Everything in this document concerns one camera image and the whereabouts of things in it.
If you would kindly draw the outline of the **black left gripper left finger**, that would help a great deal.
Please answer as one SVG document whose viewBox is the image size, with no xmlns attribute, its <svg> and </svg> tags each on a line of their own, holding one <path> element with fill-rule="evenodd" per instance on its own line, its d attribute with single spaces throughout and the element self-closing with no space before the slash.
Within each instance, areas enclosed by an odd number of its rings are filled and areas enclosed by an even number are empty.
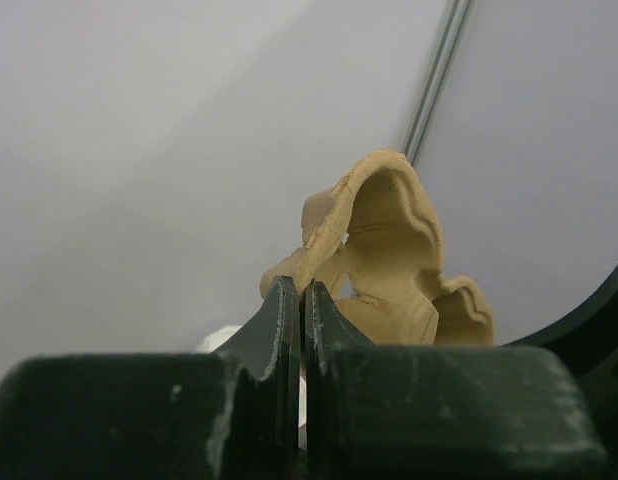
<svg viewBox="0 0 618 480">
<path fill-rule="evenodd" d="M 276 277 L 256 314 L 214 351 L 226 367 L 226 403 L 213 423 L 216 479 L 296 476 L 300 304 L 289 277 Z"/>
</svg>

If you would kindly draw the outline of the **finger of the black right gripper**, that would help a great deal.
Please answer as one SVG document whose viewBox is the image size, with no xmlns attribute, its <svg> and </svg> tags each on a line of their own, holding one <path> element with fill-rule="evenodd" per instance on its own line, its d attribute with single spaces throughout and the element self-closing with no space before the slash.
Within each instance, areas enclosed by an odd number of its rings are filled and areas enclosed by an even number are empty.
<svg viewBox="0 0 618 480">
<path fill-rule="evenodd" d="M 618 265 L 582 304 L 512 343 L 555 354 L 594 415 L 618 415 Z"/>
</svg>

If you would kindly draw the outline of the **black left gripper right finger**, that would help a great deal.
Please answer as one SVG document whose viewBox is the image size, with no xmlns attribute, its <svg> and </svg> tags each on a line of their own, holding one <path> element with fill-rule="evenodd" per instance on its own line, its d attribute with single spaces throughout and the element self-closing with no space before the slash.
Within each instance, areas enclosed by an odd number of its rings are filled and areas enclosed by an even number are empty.
<svg viewBox="0 0 618 480">
<path fill-rule="evenodd" d="M 371 341 L 338 310 L 324 283 L 304 294 L 304 365 L 307 382 L 307 468 L 310 479 L 340 477 L 338 373 L 334 356 Z"/>
</svg>

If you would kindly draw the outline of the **brown pulp cup carrier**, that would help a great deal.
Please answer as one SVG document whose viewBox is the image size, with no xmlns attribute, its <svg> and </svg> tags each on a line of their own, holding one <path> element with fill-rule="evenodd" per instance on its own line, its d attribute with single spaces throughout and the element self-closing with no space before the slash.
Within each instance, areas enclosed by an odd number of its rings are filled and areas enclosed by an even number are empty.
<svg viewBox="0 0 618 480">
<path fill-rule="evenodd" d="M 444 274 L 434 206 L 404 155 L 379 149 L 308 197 L 302 244 L 266 271 L 299 292 L 320 281 L 339 312 L 376 344 L 492 345 L 493 311 L 467 276 Z"/>
</svg>

